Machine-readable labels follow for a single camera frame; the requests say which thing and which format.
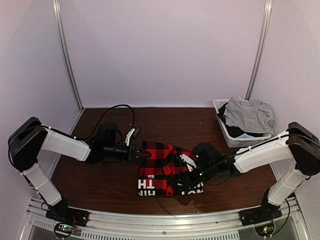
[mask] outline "white backdrop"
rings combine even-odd
[[[61,1],[85,107],[204,107],[244,97],[263,0]]]
[[[0,239],[16,240],[33,190],[8,160],[8,138],[28,118],[69,132],[79,114],[59,45],[52,1],[0,4]],[[42,154],[49,173],[55,154]]]
[[[273,1],[270,31],[253,99],[269,103],[276,133],[296,121],[320,137],[320,2]],[[280,173],[290,162],[278,162]],[[296,191],[311,239],[319,239],[320,175]]]

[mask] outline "wooden table surface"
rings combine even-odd
[[[138,140],[156,141],[192,150],[210,142],[222,154],[230,152],[212,108],[135,108]],[[73,135],[90,134],[105,109],[86,109]],[[125,136],[131,128],[129,109],[108,112],[103,122],[115,123]],[[221,180],[213,178],[210,184]],[[126,214],[192,214],[252,207],[261,204],[264,192],[276,179],[269,165],[251,170],[219,186],[204,185],[204,193],[174,197],[138,195],[134,163],[90,165],[62,156],[52,182],[71,207]]]

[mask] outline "gray clothing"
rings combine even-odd
[[[270,106],[259,100],[237,101],[231,98],[225,106],[225,124],[245,133],[274,135],[275,117]]]

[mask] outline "plaid fabric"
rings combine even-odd
[[[203,183],[194,190],[184,191],[177,185],[178,175],[188,172],[187,165],[177,160],[177,156],[185,154],[198,166],[198,161],[190,152],[180,147],[159,142],[143,141],[142,148],[150,153],[150,157],[142,159],[138,164],[138,193],[140,196],[188,195],[203,193]]]

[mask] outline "plastic basket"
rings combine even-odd
[[[213,100],[213,106],[215,108],[215,112],[218,113],[219,109],[229,102],[229,99],[216,99]],[[225,124],[222,122],[222,120],[216,116],[216,119],[218,120],[218,123],[221,127],[225,142],[229,148],[245,148],[249,147],[258,143],[261,143],[265,140],[268,140],[272,137],[270,133],[266,133],[265,136],[261,137],[252,137],[252,138],[234,138],[229,135]]]

